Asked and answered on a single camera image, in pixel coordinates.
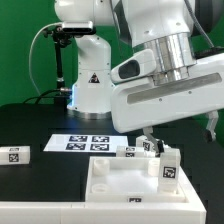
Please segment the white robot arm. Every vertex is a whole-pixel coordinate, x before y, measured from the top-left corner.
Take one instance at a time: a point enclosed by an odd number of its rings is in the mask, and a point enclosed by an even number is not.
[[[110,79],[111,47],[103,38],[88,35],[95,25],[113,23],[109,2],[59,0],[55,2],[55,11],[63,21],[64,32],[78,33],[74,34],[78,80],[72,87],[68,113],[85,119],[111,117],[110,97],[114,88]]]
[[[189,2],[195,9],[199,1]],[[121,40],[132,45],[133,57],[111,72],[117,131],[224,108],[223,55],[195,59],[189,41],[194,23],[184,0],[58,0],[55,9],[62,21],[115,21]]]

